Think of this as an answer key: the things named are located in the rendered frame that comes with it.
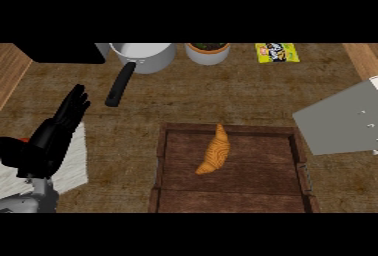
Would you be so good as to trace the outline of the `black appliance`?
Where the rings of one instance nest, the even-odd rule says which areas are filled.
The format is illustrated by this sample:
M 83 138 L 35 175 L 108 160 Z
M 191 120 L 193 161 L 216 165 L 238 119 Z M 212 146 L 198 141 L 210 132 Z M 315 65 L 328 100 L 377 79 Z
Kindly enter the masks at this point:
M 111 46 L 108 43 L 17 42 L 15 46 L 39 63 L 104 64 Z

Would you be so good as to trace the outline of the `orange curved eggplant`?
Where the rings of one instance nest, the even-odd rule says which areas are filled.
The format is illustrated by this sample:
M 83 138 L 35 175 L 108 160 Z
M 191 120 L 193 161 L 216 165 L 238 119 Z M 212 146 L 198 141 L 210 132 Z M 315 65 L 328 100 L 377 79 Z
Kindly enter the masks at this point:
M 195 170 L 197 175 L 203 175 L 219 170 L 226 162 L 231 152 L 231 142 L 225 127 L 216 125 L 216 135 L 207 146 L 204 161 Z

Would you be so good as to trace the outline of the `yellow snack bag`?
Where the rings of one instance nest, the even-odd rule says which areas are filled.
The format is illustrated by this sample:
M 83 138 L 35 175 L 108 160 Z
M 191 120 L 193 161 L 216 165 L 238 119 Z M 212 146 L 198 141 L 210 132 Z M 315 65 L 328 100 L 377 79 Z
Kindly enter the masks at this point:
M 256 51 L 260 63 L 300 61 L 293 43 L 257 43 Z

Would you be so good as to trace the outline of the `dark brown wooden tray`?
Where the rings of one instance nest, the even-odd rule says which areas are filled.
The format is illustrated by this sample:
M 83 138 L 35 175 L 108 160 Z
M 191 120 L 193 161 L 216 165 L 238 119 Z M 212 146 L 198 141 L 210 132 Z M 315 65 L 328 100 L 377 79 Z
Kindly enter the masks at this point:
M 318 213 L 299 129 L 228 125 L 225 130 L 226 163 L 198 175 L 216 126 L 162 125 L 148 211 Z

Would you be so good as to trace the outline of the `grey flat shelf panel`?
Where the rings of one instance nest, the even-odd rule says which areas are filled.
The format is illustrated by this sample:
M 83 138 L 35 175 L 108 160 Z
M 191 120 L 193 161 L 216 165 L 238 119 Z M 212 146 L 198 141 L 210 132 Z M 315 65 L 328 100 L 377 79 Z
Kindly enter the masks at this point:
M 293 114 L 314 155 L 378 155 L 378 76 Z

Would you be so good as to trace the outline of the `white plant pot orange rim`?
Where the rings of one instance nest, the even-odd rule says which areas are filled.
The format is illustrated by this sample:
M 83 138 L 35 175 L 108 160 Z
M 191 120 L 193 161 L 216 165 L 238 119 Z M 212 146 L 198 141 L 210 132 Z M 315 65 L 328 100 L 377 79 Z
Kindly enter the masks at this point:
M 226 43 L 219 49 L 203 50 L 193 43 L 185 44 L 190 59 L 201 65 L 218 65 L 229 55 L 231 44 Z

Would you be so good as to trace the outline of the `pale wooden panel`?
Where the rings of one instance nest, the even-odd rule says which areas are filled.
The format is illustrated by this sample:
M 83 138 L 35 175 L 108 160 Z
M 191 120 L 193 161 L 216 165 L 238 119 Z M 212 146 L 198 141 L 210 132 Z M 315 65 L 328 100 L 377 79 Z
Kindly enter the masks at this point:
M 33 63 L 12 43 L 0 43 L 0 110 Z
M 367 43 L 345 43 L 348 55 L 364 80 L 378 76 L 378 56 Z

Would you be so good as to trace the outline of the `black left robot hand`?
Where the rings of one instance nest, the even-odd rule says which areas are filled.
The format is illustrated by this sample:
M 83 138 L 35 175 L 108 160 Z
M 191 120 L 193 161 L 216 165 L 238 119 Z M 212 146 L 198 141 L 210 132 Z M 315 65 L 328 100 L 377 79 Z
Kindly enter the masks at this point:
M 58 172 L 89 106 L 85 86 L 77 84 L 30 140 L 0 137 L 0 163 L 17 169 L 18 178 L 51 178 Z

